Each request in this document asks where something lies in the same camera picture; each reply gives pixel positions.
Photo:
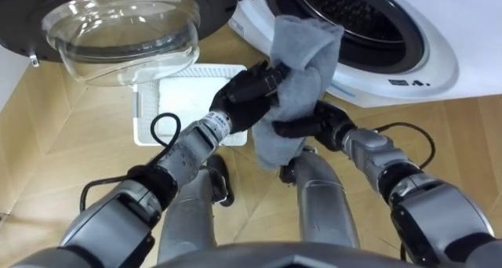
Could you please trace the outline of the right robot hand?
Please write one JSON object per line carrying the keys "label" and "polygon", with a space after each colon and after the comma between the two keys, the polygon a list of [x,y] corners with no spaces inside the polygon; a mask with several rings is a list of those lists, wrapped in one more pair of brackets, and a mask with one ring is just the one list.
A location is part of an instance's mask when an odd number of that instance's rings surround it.
{"label": "right robot hand", "polygon": [[325,101],[319,100],[311,115],[292,121],[273,121],[278,136],[288,139],[313,136],[326,149],[340,151],[343,139],[356,125],[347,113]]}

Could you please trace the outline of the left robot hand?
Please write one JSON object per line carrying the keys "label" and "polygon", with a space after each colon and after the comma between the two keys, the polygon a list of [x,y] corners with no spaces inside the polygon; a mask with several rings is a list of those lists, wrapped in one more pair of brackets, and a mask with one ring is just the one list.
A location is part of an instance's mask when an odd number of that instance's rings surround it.
{"label": "left robot hand", "polygon": [[270,67],[264,60],[240,71],[213,98],[210,111],[224,114],[230,134],[253,127],[272,107],[279,104],[278,87],[291,69],[283,63]]}

